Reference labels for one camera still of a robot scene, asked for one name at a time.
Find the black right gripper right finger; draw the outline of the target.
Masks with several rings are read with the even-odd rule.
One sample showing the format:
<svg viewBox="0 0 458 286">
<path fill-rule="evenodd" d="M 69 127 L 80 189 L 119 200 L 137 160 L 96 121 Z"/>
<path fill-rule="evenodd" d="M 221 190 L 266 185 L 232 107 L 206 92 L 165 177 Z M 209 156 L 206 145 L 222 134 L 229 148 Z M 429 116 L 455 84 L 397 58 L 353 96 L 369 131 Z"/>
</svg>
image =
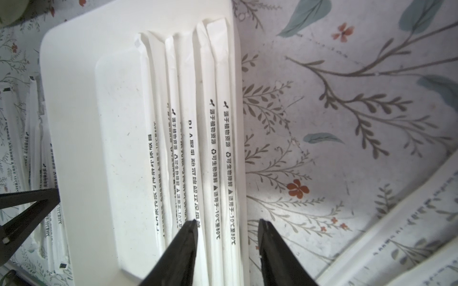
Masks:
<svg viewBox="0 0 458 286">
<path fill-rule="evenodd" d="M 258 244 L 264 285 L 318 286 L 267 220 L 259 220 Z"/>
</svg>

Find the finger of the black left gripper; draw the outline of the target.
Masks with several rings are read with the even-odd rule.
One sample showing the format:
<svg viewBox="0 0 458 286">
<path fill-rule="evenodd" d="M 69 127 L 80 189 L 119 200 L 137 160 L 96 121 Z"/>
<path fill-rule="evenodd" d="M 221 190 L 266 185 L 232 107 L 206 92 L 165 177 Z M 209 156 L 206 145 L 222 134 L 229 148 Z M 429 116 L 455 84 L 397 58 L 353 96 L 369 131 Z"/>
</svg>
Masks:
<svg viewBox="0 0 458 286">
<path fill-rule="evenodd" d="M 31 206 L 1 225 L 1 265 L 7 263 L 38 225 L 60 203 L 57 188 L 1 195 L 1 209 Z"/>
</svg>

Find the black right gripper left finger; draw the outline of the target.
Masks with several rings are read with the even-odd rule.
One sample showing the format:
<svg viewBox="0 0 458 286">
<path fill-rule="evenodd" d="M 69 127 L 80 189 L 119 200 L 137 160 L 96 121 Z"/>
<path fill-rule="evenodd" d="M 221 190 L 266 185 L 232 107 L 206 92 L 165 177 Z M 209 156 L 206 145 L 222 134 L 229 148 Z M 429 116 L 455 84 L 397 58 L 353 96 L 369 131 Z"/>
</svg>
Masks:
<svg viewBox="0 0 458 286">
<path fill-rule="evenodd" d="M 140 286 L 191 286 L 197 252 L 197 221 L 189 220 Z"/>
</svg>

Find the straw PLA label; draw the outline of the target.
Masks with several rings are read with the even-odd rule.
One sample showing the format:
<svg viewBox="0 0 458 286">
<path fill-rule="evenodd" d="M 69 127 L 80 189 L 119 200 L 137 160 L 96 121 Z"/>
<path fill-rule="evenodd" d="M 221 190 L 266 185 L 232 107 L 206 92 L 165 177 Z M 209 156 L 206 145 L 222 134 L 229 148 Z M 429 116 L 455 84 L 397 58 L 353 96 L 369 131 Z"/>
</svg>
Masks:
<svg viewBox="0 0 458 286">
<path fill-rule="evenodd" d="M 190 220 L 197 222 L 198 229 L 203 231 L 205 229 L 205 215 L 199 157 L 193 32 L 180 33 L 175 40 L 187 214 Z"/>
</svg>

